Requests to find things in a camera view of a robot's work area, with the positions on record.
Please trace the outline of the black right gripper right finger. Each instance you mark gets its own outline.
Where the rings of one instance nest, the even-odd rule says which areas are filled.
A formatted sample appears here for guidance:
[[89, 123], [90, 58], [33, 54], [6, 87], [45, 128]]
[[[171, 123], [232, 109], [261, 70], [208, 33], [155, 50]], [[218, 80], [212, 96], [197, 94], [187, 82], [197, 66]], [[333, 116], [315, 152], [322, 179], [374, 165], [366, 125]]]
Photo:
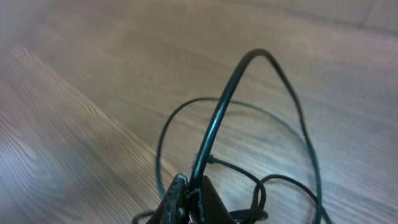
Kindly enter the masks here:
[[211, 180], [203, 176], [200, 194], [198, 199], [198, 209], [200, 223], [202, 224], [235, 224], [236, 222], [229, 214], [220, 196], [216, 192]]

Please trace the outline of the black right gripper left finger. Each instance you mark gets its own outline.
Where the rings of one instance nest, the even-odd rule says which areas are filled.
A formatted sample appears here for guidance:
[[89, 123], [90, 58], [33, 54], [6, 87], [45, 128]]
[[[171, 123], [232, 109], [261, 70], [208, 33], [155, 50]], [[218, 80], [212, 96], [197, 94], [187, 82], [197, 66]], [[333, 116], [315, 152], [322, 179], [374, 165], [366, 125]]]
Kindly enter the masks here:
[[187, 177], [177, 174], [147, 224], [188, 224]]

